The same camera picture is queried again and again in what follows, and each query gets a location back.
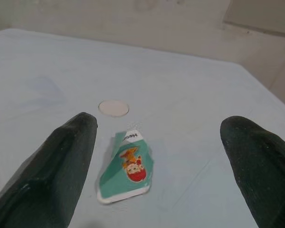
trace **table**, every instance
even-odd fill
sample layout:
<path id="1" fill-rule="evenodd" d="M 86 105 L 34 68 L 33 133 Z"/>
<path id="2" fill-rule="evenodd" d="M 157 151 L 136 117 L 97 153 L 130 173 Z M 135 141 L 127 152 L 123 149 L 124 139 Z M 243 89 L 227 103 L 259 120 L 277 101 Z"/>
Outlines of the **table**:
<path id="1" fill-rule="evenodd" d="M 130 112 L 98 111 L 107 99 Z M 71 228 L 257 228 L 233 177 L 219 127 L 247 117 L 285 140 L 285 105 L 227 62 L 8 29 L 0 31 L 0 190 L 50 133 L 79 112 L 98 121 Z M 152 151 L 150 191 L 96 199 L 116 132 L 138 129 Z"/>

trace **snack wrapper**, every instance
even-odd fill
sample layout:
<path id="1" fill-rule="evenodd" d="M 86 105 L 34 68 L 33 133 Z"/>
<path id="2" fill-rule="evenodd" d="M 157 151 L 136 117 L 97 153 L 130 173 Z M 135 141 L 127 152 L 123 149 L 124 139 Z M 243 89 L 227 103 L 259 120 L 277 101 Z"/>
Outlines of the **snack wrapper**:
<path id="1" fill-rule="evenodd" d="M 97 199 L 103 204 L 146 193 L 151 185 L 153 160 L 137 130 L 117 133 L 112 160 L 102 174 Z"/>

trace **cartoon character print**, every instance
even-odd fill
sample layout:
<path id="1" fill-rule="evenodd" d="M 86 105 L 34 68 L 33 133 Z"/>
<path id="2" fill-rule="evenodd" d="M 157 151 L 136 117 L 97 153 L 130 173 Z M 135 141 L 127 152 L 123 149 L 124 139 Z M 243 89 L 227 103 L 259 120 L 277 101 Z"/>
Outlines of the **cartoon character print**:
<path id="1" fill-rule="evenodd" d="M 123 168 L 127 173 L 128 178 L 133 182 L 141 182 L 146 176 L 146 169 L 142 165 L 142 157 L 135 157 L 138 147 L 133 147 L 125 151 L 120 157 L 124 158 Z"/>

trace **paper circle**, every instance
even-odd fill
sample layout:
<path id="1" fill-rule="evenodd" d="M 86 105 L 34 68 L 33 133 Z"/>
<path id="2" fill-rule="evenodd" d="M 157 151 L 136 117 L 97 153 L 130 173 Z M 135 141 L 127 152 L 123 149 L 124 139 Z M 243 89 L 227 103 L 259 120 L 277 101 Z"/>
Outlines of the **paper circle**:
<path id="1" fill-rule="evenodd" d="M 98 108 L 102 114 L 112 117 L 124 116 L 129 112 L 129 105 L 118 100 L 103 101 L 99 104 Z"/>

